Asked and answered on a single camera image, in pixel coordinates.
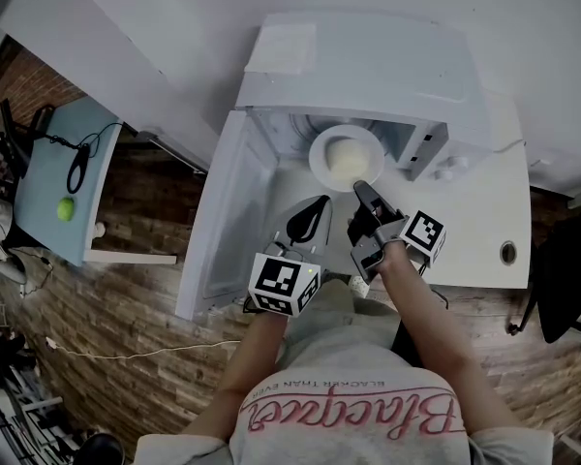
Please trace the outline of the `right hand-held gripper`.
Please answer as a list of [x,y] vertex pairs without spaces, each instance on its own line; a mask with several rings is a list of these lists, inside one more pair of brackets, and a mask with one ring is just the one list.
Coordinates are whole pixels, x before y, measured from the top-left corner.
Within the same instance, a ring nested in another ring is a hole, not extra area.
[[359,208],[349,220],[347,235],[352,260],[365,282],[376,276],[385,245],[390,242],[402,241],[410,260],[420,264],[421,272],[434,265],[446,238],[442,223],[422,211],[409,217],[394,209],[364,180],[356,181],[353,190]]

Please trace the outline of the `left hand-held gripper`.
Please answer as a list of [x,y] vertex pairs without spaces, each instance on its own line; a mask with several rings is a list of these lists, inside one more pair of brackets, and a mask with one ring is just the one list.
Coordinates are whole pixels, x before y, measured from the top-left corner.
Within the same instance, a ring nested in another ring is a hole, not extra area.
[[279,218],[281,236],[256,253],[248,294],[260,310],[299,317],[321,287],[333,203],[328,195],[295,204]]

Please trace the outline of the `white plate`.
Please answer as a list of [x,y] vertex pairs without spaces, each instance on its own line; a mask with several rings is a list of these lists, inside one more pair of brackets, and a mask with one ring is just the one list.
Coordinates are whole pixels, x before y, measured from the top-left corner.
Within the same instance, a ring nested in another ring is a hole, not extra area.
[[326,146],[336,139],[355,139],[362,142],[370,151],[370,166],[363,177],[369,184],[375,182],[382,173],[384,167],[384,150],[382,144],[367,129],[354,125],[337,125],[326,129],[319,134],[311,145],[309,151],[309,166],[315,178],[330,190],[348,193],[353,191],[353,183],[340,182],[331,177],[326,159]]

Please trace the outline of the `white microwave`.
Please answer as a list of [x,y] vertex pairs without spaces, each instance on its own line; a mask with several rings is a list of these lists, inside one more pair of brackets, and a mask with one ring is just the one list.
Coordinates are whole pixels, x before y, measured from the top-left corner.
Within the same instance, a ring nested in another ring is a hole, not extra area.
[[[353,109],[406,95],[461,101],[482,91],[465,37],[394,15],[289,13],[263,22],[214,151],[183,267],[176,314],[192,320],[243,298],[255,254],[258,172],[248,116],[276,106]],[[364,119],[304,114],[300,134]]]

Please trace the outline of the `person's left forearm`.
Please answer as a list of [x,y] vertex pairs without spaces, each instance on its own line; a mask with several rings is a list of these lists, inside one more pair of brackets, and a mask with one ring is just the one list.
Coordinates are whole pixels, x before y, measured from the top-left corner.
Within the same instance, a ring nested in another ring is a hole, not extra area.
[[238,344],[217,387],[217,396],[242,400],[275,369],[288,318],[275,313],[257,314]]

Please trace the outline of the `person's right forearm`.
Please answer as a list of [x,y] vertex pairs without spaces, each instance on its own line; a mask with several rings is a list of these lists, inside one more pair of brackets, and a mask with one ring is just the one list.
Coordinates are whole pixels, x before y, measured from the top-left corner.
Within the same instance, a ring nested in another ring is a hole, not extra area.
[[401,241],[384,246],[378,266],[385,290],[409,332],[423,365],[451,386],[483,377],[471,342],[455,317],[410,261]]

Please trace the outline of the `grey trousers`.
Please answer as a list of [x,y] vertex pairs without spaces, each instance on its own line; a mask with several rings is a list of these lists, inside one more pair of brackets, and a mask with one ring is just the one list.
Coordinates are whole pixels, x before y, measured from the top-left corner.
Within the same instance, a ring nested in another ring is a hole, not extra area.
[[374,299],[360,297],[341,279],[324,283],[298,318],[291,319],[286,339],[297,343],[337,329],[357,331],[385,344],[392,343],[400,325],[396,310]]

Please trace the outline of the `white desk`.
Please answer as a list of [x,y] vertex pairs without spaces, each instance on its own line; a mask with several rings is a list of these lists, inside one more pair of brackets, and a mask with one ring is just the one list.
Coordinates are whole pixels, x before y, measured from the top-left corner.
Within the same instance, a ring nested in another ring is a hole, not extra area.
[[[525,148],[514,102],[488,90],[463,100],[406,95],[355,108],[276,106],[257,109],[245,138],[258,172],[255,249],[268,244],[276,219],[292,205],[322,194],[333,218],[321,264],[353,274],[348,222],[357,210],[353,192],[323,186],[308,166],[315,133],[300,134],[299,119],[364,119],[382,144],[384,167],[371,185],[407,214],[422,211],[442,223],[446,238],[426,279],[436,285],[523,289],[528,283],[531,204]],[[513,265],[500,247],[512,241]]]

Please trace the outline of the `grey shirt with pink print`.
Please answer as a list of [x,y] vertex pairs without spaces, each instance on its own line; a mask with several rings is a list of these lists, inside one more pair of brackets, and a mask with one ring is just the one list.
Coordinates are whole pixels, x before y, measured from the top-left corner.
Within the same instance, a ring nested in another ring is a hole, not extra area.
[[146,435],[134,465],[551,465],[551,433],[468,433],[440,376],[392,352],[384,322],[317,312],[243,400],[231,437]]

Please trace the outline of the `black office chair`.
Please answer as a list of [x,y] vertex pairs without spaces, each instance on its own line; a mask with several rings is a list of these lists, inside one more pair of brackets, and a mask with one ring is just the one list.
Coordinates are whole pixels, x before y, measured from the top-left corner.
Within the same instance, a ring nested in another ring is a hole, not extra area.
[[530,281],[523,318],[506,332],[522,332],[535,309],[546,343],[558,341],[570,329],[581,332],[581,214],[556,223],[540,246],[532,248]]

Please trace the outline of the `light blue table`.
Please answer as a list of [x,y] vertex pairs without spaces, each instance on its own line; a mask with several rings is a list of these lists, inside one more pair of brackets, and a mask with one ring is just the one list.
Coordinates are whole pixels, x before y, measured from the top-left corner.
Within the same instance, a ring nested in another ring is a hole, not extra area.
[[69,196],[68,172],[76,152],[48,139],[34,142],[26,175],[15,193],[15,223],[49,251],[80,266],[105,264],[176,264],[174,255],[138,254],[97,250],[92,247],[97,213],[107,170],[123,122],[90,97],[57,108],[47,133],[76,145],[92,140],[95,157],[88,162],[83,182],[71,195],[75,213],[71,220],[58,218],[60,201]]

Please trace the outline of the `cluttered metal rack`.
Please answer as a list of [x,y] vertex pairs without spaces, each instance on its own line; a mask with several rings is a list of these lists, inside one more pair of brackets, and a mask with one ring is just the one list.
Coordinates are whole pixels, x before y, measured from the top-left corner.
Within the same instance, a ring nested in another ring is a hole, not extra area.
[[[0,338],[8,329],[0,303]],[[77,450],[63,400],[49,394],[36,371],[10,365],[0,372],[0,465],[72,465]]]

